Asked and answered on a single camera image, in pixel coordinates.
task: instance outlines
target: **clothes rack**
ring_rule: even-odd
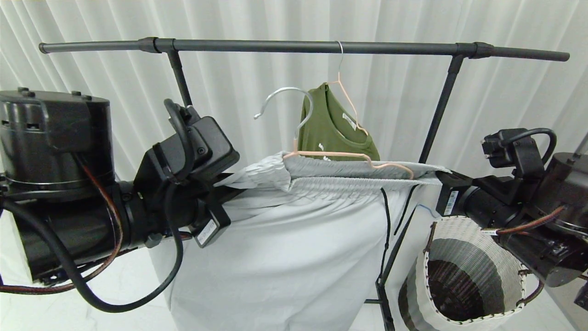
[[[284,53],[341,53],[341,45],[346,54],[406,54],[406,55],[447,55],[451,62],[447,69],[447,77],[443,86],[435,113],[429,126],[429,131],[422,148],[419,162],[426,163],[430,150],[435,141],[439,124],[447,106],[457,75],[463,61],[488,57],[538,59],[565,62],[570,54],[566,52],[544,51],[538,49],[495,47],[484,42],[455,43],[455,44],[427,44],[409,42],[341,42],[336,41],[260,41],[260,40],[189,40],[173,38],[147,37],[135,41],[93,41],[93,42],[63,42],[56,44],[39,44],[39,50],[44,54],[56,52],[81,51],[143,51],[150,53],[166,53],[178,83],[180,94],[185,105],[191,105],[192,100],[182,71],[180,51],[216,51],[216,52],[284,52]],[[396,235],[403,224],[408,212],[410,216],[404,223],[397,238],[382,277],[376,280],[378,299],[367,299],[366,303],[379,304],[382,310],[384,326],[387,331],[394,330],[394,323],[390,311],[390,304],[385,291],[385,284],[398,255],[400,245],[406,235],[414,210],[409,211],[408,205],[414,187],[411,189],[400,218],[394,231]]]

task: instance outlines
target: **hanger hook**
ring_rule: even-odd
[[[345,53],[343,52],[343,44],[341,44],[340,41],[337,43],[339,44],[339,47],[341,47],[341,61],[339,61],[339,69],[337,69],[337,72],[341,72],[341,65],[343,64],[343,57],[345,56]]]
[[[300,132],[300,129],[306,124],[306,122],[308,122],[308,120],[310,119],[310,116],[312,116],[312,111],[315,109],[315,102],[312,99],[312,95],[310,93],[308,93],[307,91],[298,88],[298,87],[282,87],[282,88],[278,88],[277,90],[275,90],[273,93],[271,93],[270,95],[268,95],[268,97],[265,99],[265,101],[263,102],[263,105],[261,106],[261,111],[259,112],[259,114],[256,114],[255,116],[253,116],[253,119],[257,120],[261,115],[263,115],[263,113],[265,112],[265,108],[267,108],[269,101],[275,97],[277,94],[282,93],[284,91],[299,91],[304,93],[307,97],[308,100],[310,101],[310,108],[308,109],[308,115],[304,118],[304,120],[302,120],[300,122],[300,124],[298,124],[298,126],[296,127],[296,132],[294,132],[294,139],[298,139],[298,134]]]

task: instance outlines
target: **white floor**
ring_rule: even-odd
[[[407,268],[412,265],[416,254],[422,249],[426,238],[423,234],[428,231],[429,222],[428,211],[419,208],[387,282],[390,306],[398,331],[406,328],[395,305],[395,289],[403,282]],[[117,259],[103,275],[92,281],[91,286],[107,302],[127,303],[149,293],[157,286],[157,279],[149,254],[142,249]],[[0,330],[176,331],[176,327],[161,297],[131,312],[110,314],[91,308],[77,292],[71,291],[54,296],[16,296],[1,293]],[[379,306],[365,304],[351,330],[383,331]],[[544,292],[521,313],[513,316],[500,330],[572,331],[574,327],[566,320],[551,297]]]

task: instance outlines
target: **white wicker basket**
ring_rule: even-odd
[[[410,330],[493,330],[523,309],[526,273],[467,217],[433,223],[400,290]]]

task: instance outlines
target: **blue wire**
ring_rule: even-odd
[[[418,204],[418,205],[416,205],[416,206],[417,206],[417,207],[423,207],[423,208],[425,208],[426,210],[428,210],[428,211],[429,211],[429,213],[431,214],[431,216],[432,216],[434,219],[438,219],[439,217],[441,217],[441,215],[439,215],[437,212],[433,213],[433,210],[431,210],[431,208],[428,208],[428,207],[427,207],[427,206],[425,206],[424,204]]]

